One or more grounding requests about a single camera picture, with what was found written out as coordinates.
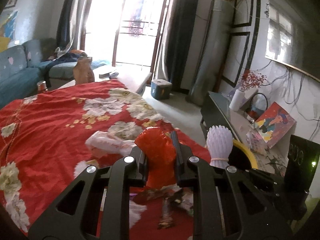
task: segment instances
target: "framed picture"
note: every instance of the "framed picture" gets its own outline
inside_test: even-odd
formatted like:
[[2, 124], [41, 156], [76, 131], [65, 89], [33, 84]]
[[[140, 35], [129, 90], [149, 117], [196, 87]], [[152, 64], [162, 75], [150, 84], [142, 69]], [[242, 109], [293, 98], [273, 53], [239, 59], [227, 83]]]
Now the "framed picture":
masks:
[[18, 0], [9, 0], [5, 6], [5, 9], [13, 8], [16, 6]]
[[271, 149], [296, 123], [276, 102], [256, 120], [254, 127]]

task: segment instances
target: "door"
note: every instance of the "door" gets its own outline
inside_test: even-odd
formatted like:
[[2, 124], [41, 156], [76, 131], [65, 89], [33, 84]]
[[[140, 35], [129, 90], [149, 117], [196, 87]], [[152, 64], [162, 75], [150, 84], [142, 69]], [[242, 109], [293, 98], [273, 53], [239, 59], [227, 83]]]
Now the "door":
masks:
[[88, 0], [82, 47], [94, 60], [153, 72], [168, 4], [169, 0]]

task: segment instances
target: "painting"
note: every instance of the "painting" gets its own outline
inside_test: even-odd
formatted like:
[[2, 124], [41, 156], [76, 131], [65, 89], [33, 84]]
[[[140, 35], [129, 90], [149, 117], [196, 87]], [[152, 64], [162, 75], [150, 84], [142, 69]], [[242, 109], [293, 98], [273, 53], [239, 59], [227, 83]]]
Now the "painting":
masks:
[[15, 25], [17, 20], [17, 11], [6, 10], [0, 14], [0, 37], [14, 40]]
[[296, 121], [274, 102], [254, 123], [269, 148], [272, 148], [296, 123]]
[[16, 6], [18, 0], [9, 0], [4, 9], [13, 8]]

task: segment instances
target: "black speaker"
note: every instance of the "black speaker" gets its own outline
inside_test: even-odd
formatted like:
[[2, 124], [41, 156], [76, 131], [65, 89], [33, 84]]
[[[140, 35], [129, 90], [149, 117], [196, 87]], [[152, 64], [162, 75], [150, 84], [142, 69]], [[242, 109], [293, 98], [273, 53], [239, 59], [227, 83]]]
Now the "black speaker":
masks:
[[291, 135], [284, 186], [291, 207], [299, 219], [306, 211], [305, 200], [319, 162], [320, 145]]

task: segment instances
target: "vase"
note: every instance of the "vase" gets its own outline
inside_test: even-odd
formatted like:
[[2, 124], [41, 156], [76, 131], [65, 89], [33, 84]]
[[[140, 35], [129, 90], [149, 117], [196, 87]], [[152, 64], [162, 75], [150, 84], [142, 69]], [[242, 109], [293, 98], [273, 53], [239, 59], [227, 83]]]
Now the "vase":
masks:
[[233, 111], [238, 111], [239, 108], [242, 106], [242, 102], [244, 100], [245, 93], [239, 89], [236, 90], [231, 103], [229, 105], [229, 108]]

